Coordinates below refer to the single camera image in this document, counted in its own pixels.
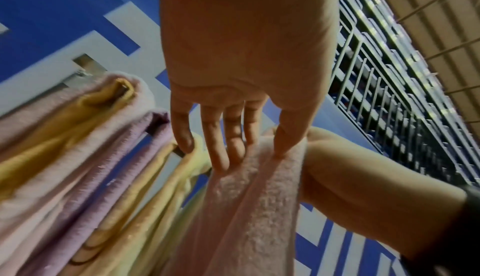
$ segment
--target hand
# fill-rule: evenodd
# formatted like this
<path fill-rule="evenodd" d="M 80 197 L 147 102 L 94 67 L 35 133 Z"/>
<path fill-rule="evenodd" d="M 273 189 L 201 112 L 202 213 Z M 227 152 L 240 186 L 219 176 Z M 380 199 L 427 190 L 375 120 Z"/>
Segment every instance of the hand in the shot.
<path fill-rule="evenodd" d="M 329 131 L 312 127 L 301 200 L 340 226 L 407 258 L 432 244 L 459 214 L 466 193 L 420 175 Z"/>
<path fill-rule="evenodd" d="M 212 165 L 227 169 L 257 141 L 262 107 L 282 109 L 279 155 L 307 132 L 330 81 L 338 0 L 160 0 L 161 39 L 180 149 L 192 150 L 189 112 L 200 104 Z M 227 149 L 220 128 L 223 123 Z"/>

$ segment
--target stacked wire basket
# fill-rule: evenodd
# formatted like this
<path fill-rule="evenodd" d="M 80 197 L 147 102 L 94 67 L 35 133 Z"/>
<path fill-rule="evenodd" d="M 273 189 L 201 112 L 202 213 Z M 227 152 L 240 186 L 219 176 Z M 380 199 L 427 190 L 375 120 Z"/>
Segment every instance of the stacked wire basket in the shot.
<path fill-rule="evenodd" d="M 479 186 L 480 149 L 385 0 L 339 0 L 329 95 L 383 155 Z"/>

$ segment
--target dark sleeve cuff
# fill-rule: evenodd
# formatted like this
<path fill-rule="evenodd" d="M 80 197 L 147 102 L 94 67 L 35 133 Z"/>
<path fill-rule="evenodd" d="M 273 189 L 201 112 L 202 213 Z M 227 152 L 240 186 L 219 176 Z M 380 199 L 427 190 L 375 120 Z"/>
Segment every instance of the dark sleeve cuff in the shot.
<path fill-rule="evenodd" d="M 401 262 L 411 276 L 436 276 L 443 267 L 452 276 L 475 275 L 480 259 L 480 190 L 465 186 L 467 198 L 458 218 L 432 246 L 413 260 Z"/>

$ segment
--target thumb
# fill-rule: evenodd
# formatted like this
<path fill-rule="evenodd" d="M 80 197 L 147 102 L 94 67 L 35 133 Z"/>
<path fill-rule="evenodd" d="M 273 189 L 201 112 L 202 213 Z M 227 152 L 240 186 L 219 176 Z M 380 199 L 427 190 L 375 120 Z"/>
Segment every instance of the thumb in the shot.
<path fill-rule="evenodd" d="M 307 135 L 319 106 L 318 101 L 300 109 L 281 111 L 273 141 L 275 154 L 285 154 Z"/>

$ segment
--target skin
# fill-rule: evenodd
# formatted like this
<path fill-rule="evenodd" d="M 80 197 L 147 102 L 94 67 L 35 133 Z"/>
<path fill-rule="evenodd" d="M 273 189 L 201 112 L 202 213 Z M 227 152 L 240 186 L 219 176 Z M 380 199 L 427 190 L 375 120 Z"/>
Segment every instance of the skin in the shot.
<path fill-rule="evenodd" d="M 160 1 L 171 122 L 182 151 L 192 150 L 189 112 L 194 103 L 200 104 L 214 169 L 242 161 L 242 112 L 251 144 L 258 139 L 269 97 L 282 110 L 276 154 L 305 136 L 329 87 L 338 0 Z"/>
<path fill-rule="evenodd" d="M 418 173 L 334 133 L 312 127 L 301 198 L 342 227 L 413 259 L 452 224 L 462 189 Z"/>

